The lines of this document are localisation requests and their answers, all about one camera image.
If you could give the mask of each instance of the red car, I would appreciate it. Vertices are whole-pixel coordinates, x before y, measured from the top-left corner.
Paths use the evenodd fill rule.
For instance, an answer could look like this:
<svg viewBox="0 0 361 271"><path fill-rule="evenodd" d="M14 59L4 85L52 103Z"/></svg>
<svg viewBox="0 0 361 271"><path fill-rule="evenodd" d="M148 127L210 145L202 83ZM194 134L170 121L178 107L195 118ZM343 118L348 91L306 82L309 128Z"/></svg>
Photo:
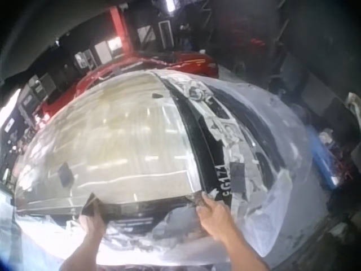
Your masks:
<svg viewBox="0 0 361 271"><path fill-rule="evenodd" d="M208 55L195 52L152 53L136 52L122 56L90 71L60 97L41 105L40 126L52 118L60 109L89 88L120 74L142 69L172 69L194 75L218 78L218 65Z"/></svg>

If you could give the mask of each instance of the car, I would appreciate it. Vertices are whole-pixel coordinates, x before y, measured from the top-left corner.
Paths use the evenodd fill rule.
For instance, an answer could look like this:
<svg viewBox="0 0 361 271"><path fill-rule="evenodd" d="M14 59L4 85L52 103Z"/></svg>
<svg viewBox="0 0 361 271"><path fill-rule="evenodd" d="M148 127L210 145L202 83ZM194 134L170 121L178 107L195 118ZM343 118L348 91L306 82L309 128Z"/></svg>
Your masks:
<svg viewBox="0 0 361 271"><path fill-rule="evenodd" d="M55 93L54 97L40 106L38 123L43 127L60 109L74 97L84 93L89 88L130 71L140 69L169 69L187 72L194 75L218 78L218 65L208 55L195 52L152 53L133 52L90 71L82 80L72 85L65 93Z"/></svg>
<svg viewBox="0 0 361 271"><path fill-rule="evenodd" d="M292 183L304 180L312 160L304 127L274 99L250 84L175 71L110 78L67 104L29 144L16 222L66 259L85 236L78 217L94 194L108 224L98 264L211 264L227 255L199 223L204 191L230 207L265 256Z"/></svg>

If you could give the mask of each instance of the blue object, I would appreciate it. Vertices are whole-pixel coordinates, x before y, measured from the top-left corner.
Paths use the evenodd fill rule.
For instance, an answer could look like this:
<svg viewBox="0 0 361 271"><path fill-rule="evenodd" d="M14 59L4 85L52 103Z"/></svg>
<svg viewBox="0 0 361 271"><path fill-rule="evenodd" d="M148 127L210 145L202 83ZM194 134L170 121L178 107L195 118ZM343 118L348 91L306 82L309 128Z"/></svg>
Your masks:
<svg viewBox="0 0 361 271"><path fill-rule="evenodd" d="M309 135L311 142L311 152L313 160L326 182L326 185L334 190L340 183L339 177L334 169L335 157L332 155L330 150L322 143L319 138L319 133L312 127L306 126L307 134Z"/></svg>

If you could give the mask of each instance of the hand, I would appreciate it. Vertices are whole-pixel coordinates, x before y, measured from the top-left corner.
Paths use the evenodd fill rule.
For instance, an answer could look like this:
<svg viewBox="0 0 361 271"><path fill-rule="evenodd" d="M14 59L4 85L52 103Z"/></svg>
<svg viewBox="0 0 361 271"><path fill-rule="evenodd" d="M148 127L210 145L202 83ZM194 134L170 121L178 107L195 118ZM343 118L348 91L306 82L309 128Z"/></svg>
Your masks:
<svg viewBox="0 0 361 271"><path fill-rule="evenodd" d="M197 206L202 227L215 239L226 242L230 236L240 237L230 209L223 202L215 202L202 192L206 206Z"/></svg>
<svg viewBox="0 0 361 271"><path fill-rule="evenodd" d="M81 215L79 217L79 222L88 237L102 239L107 227L100 215L99 207L96 202L93 203L93 208L94 215Z"/></svg>

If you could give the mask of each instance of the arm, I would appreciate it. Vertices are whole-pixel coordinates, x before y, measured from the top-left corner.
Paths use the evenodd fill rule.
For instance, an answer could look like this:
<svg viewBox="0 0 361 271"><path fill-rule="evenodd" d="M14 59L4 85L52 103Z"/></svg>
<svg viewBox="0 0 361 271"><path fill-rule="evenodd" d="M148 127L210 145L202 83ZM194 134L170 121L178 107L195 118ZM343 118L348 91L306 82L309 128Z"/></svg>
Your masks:
<svg viewBox="0 0 361 271"><path fill-rule="evenodd" d="M79 248L61 265L61 271L96 271L96 254L106 229L98 206L94 205L93 217L80 216L79 221L86 235Z"/></svg>
<svg viewBox="0 0 361 271"><path fill-rule="evenodd" d="M197 207L202 227L216 240L221 241L231 259L233 271L267 271L269 268L247 244L237 229L230 210L202 194L206 206Z"/></svg>

